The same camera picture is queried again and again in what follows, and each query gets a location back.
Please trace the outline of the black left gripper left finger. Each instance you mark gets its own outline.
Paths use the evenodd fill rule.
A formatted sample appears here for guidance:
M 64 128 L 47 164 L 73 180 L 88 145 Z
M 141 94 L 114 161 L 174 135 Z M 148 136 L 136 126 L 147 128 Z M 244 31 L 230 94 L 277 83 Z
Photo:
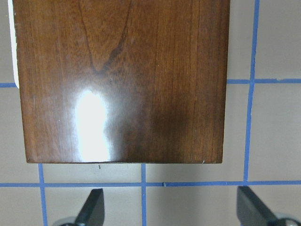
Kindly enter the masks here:
M 103 189 L 93 189 L 76 217 L 74 224 L 76 226 L 102 226 L 104 218 Z

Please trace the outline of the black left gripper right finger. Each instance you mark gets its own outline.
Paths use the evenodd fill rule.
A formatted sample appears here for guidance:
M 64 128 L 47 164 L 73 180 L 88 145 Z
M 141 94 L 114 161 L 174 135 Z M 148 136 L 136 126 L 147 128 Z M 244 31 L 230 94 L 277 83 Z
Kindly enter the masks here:
M 273 226 L 276 215 L 248 186 L 237 187 L 237 218 L 243 226 Z

